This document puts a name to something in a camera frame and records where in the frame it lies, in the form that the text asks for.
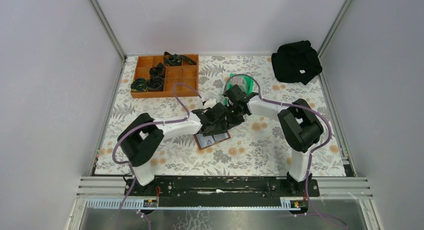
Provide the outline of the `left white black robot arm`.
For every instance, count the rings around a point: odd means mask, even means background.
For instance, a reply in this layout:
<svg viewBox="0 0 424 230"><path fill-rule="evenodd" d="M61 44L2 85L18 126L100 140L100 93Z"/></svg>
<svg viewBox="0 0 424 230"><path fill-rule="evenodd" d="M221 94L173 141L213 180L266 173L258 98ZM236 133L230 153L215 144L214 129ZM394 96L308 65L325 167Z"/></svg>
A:
<svg viewBox="0 0 424 230"><path fill-rule="evenodd" d="M136 182L136 189L142 195L155 190L155 174L150 160L162 141L182 135L210 136L226 133L230 110L222 103L212 108L197 109L183 118L155 120L143 113L117 139L117 145L129 160Z"/></svg>

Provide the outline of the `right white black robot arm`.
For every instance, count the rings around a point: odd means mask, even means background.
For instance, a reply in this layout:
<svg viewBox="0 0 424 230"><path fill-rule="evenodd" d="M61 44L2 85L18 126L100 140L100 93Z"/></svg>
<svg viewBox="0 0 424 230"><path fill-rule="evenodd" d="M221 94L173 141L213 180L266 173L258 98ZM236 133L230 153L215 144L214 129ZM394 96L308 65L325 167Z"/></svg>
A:
<svg viewBox="0 0 424 230"><path fill-rule="evenodd" d="M292 165L288 170L291 179L287 189L291 195L299 196L307 188L310 148L319 142L324 128L304 99L292 104L262 98L259 93L246 94L238 85L223 93L227 98L227 128L231 129L245 121L246 115L258 115L280 123L286 142L292 148Z"/></svg>

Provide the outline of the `brown leather card holder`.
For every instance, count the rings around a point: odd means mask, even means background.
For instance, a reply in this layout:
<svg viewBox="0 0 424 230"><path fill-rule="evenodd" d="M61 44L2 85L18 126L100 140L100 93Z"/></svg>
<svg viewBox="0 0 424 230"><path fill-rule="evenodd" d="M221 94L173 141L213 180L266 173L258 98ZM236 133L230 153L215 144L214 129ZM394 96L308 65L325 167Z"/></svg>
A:
<svg viewBox="0 0 424 230"><path fill-rule="evenodd" d="M223 141L229 140L230 138L231 136L228 132L211 136L204 136L202 134L194 135L194 139L199 150L206 149Z"/></svg>

